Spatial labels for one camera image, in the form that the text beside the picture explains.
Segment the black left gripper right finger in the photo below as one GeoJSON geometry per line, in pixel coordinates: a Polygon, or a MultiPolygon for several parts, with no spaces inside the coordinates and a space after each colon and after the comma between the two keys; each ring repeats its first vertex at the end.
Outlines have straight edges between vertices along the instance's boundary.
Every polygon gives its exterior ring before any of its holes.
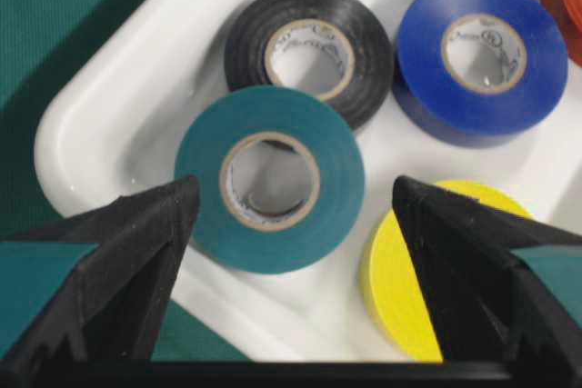
{"type": "Polygon", "coordinates": [[[581,238],[401,175],[392,206],[443,354],[398,381],[578,387],[581,238]]]}

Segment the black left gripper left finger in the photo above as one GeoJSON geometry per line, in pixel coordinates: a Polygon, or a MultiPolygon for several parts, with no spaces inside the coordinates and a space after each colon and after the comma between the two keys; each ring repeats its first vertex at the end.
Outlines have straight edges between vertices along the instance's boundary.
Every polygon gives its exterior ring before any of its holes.
{"type": "Polygon", "coordinates": [[[1,384],[134,387],[199,210],[192,175],[1,242],[1,384]]]}

